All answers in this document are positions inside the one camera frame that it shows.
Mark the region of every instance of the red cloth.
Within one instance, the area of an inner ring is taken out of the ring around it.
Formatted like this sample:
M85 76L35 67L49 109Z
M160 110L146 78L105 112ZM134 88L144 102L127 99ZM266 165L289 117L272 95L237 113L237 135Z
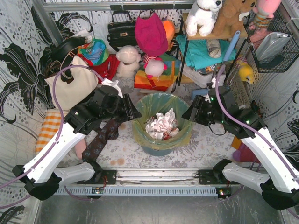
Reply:
M120 61L116 59L115 55L109 55L107 60L104 61L101 65L92 66L91 68L95 70L103 78L112 80L114 75L116 74L116 69L119 63Z
M166 31L157 13L148 19L137 18L135 38L140 49L151 56L160 56L168 49Z
M233 153L233 158L237 162L257 162L260 163L253 152L244 144L241 143L239 149Z

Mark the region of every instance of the wire basket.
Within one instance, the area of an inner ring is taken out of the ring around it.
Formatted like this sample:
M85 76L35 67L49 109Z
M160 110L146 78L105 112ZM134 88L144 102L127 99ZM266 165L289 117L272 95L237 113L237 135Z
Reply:
M250 43L251 40L254 41L252 42L253 46L250 47L250 50L255 60L258 72L267 73L287 71L299 56L299 46L297 41L285 25L286 22L279 11L274 13L273 19L265 19L256 24L253 23L255 15L256 14L254 12L251 12L248 18L244 18L244 24L248 34L248 42ZM263 34L260 36L265 36L267 31L289 34L291 35L291 38L278 54L259 61L256 56L256 50L264 38L259 39L256 34L260 33Z

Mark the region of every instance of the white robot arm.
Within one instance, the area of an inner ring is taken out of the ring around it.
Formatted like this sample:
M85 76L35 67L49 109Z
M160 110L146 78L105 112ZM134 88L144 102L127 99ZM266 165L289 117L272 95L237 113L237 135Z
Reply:
M237 182L257 191L277 210L295 206L299 203L299 172L277 147L263 120L251 109L240 110L232 93L226 87L219 87L219 92L229 114L257 130L274 148L270 148L260 136L229 119L219 107L215 89L209 91L209 99L197 95L182 118L206 126L223 124L229 133L241 139L251 149L268 172L268 174L257 173L224 159L214 166L214 176L221 183Z
M91 130L98 128L102 121L116 119L118 122L125 122L141 117L129 95L121 93L118 81L111 82L105 79L102 83L103 86L97 87L65 116L57 142L55 139L58 132L33 160L14 167L15 176L31 170L21 181L32 196L45 200L61 186L78 181L97 182L101 177L102 168L96 161L85 161L68 168L56 166ZM54 147L46 154L53 143ZM32 166L45 154L44 159L33 169Z

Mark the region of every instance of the stuffed animal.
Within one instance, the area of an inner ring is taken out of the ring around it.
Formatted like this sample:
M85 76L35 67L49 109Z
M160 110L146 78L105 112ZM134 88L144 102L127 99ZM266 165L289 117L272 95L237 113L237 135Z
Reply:
M213 29L213 34L223 33L225 26L230 27L233 36L237 30L243 29L243 18L256 5L256 0L226 0L218 13L217 22Z
M209 35L216 22L217 13L222 7L222 0L197 0L188 14L186 32L188 36L195 36L197 25L201 26L199 35Z
M138 50L130 45L124 46L116 53L116 58L120 61L117 67L117 77L133 78L135 71L140 67L141 55Z
M159 76L162 75L164 70L167 70L167 65L164 64L162 59L159 57L155 59L150 59L144 65L144 72L148 79L151 79L153 77L159 78Z
M268 27L271 20L266 20L268 18L273 18L273 13L278 9L281 0L258 0L256 7L253 8L253 12L256 13L253 23L249 25L250 29L258 27Z
M164 29L165 29L165 32L166 32L166 39L167 39L167 42L168 42L167 51L170 51L172 46L173 46L173 42L171 42L171 41L174 37L174 24L170 20L164 20L164 21L162 21L162 24L164 26Z
M241 81L252 84L254 81L253 69L249 64L247 64L246 58L239 57L236 61L236 64L239 67L239 76Z

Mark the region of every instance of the wooden shelf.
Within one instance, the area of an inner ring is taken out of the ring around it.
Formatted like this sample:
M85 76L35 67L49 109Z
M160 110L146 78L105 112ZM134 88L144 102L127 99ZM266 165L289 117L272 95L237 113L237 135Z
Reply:
M184 28L186 30L186 19L188 17L188 13L183 13L183 20L184 20ZM243 27L243 29L241 30L241 34L240 34L240 38L247 38L247 32L245 30L245 28ZM214 34L209 34L208 36L201 36L197 33L195 36L188 36L186 33L186 37L188 41L195 41L195 40L211 40L211 39L229 39L229 38L233 38L233 36L230 34L230 27L226 26L224 28L224 31L221 35L214 35Z

